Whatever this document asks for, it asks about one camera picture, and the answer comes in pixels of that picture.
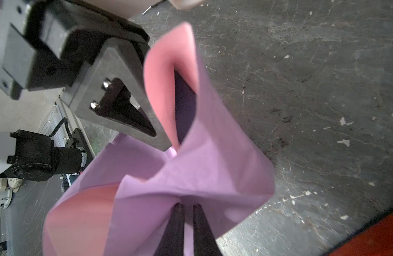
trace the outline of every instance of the lavender fabric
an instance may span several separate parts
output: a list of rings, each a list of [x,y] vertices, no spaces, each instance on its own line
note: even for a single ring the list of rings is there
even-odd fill
[[[186,212],[184,254],[192,256],[194,204],[201,204],[218,238],[274,193],[271,162],[235,122],[202,61],[197,62],[197,95],[176,76],[179,150],[158,151],[119,134],[52,209],[82,191],[119,184],[103,255],[152,256],[172,207],[181,202]],[[56,229],[50,226],[51,233]],[[44,236],[44,253],[58,255],[53,244],[60,241],[53,241],[50,232]]]

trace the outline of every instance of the metal screw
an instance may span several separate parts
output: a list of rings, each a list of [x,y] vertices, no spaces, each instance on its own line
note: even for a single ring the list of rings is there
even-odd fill
[[[100,107],[100,104],[98,102],[96,102],[96,101],[93,101],[93,102],[91,102],[90,106],[91,106],[92,109],[97,109],[97,108]]]
[[[106,89],[106,90],[112,89],[112,88],[114,87],[114,83],[113,83],[112,81],[106,79],[106,80],[103,82],[103,87],[104,87],[104,89]]]

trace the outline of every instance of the black plastic part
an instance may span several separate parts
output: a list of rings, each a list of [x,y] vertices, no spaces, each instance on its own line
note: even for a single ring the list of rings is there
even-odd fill
[[[154,256],[184,255],[184,224],[184,206],[176,204]]]
[[[82,70],[71,87],[66,87],[62,101],[81,119],[128,134],[159,150],[171,146],[156,117],[144,89],[143,56],[148,45],[109,38],[91,67]],[[103,82],[112,81],[104,89]],[[133,97],[139,109],[130,103]],[[91,103],[98,106],[92,109]]]
[[[0,88],[15,100],[22,89],[71,86],[110,37],[149,40],[140,26],[80,0],[6,0],[2,18]]]
[[[223,256],[200,204],[194,205],[194,256]]]
[[[16,138],[14,156],[8,156],[12,166],[0,178],[19,178],[46,181],[54,174],[76,173],[81,170],[82,155],[76,148],[54,147],[54,142],[44,134],[18,130],[11,133]]]
[[[71,139],[66,142],[66,147],[80,147],[84,149],[84,152],[87,154],[87,161],[84,167],[81,167],[80,172],[82,172],[90,163],[93,161],[94,156],[89,150],[89,146],[87,141],[85,140],[84,135],[82,134],[81,129],[76,128],[74,129],[73,133],[71,134]]]

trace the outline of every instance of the concrete floor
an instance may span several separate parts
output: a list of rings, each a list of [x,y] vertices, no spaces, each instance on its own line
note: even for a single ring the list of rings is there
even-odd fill
[[[393,207],[393,0],[164,2],[132,20],[151,45],[194,26],[215,89],[275,164],[276,195],[219,239],[226,254],[321,255]]]

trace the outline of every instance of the pink paper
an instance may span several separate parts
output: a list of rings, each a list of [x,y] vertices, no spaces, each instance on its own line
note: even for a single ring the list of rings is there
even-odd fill
[[[191,96],[189,101],[182,99],[179,104],[176,95],[179,83],[174,79],[174,70],[192,89],[191,94],[196,94],[195,106],[187,104],[193,102]],[[185,255],[190,256],[193,255],[193,204],[202,205],[217,238],[273,195],[273,166],[241,130],[210,85],[188,23],[163,36],[149,51],[144,64],[144,81],[153,110],[173,147],[161,152],[120,134],[48,214],[43,241],[45,255],[152,256],[171,208],[181,202],[186,209],[184,250]],[[188,112],[194,115],[190,127],[181,126],[179,111],[182,116]],[[188,127],[188,132],[179,140],[178,129],[183,127]],[[116,193],[112,190],[113,184],[118,186]],[[104,217],[98,218],[95,211],[81,216],[73,208],[61,208],[69,200],[81,201],[82,191],[88,193],[101,187],[107,188],[109,194],[103,197],[104,208],[108,210],[99,210]],[[108,202],[113,196],[109,217]],[[86,200],[95,201],[95,197]],[[78,243],[71,242],[75,239],[73,234],[59,228],[53,216],[66,211],[80,216],[68,224],[71,230],[84,228],[77,223],[88,219],[92,223],[94,218],[101,227],[98,232],[104,232],[109,224],[106,241],[102,241],[103,236],[92,234],[91,227],[87,228],[91,232],[87,232],[86,237],[78,238],[96,241],[91,243],[95,248],[90,250],[93,254],[81,254],[81,249],[76,248]],[[64,235],[62,240],[59,239],[61,234]],[[65,252],[60,249],[64,243],[74,248]]]

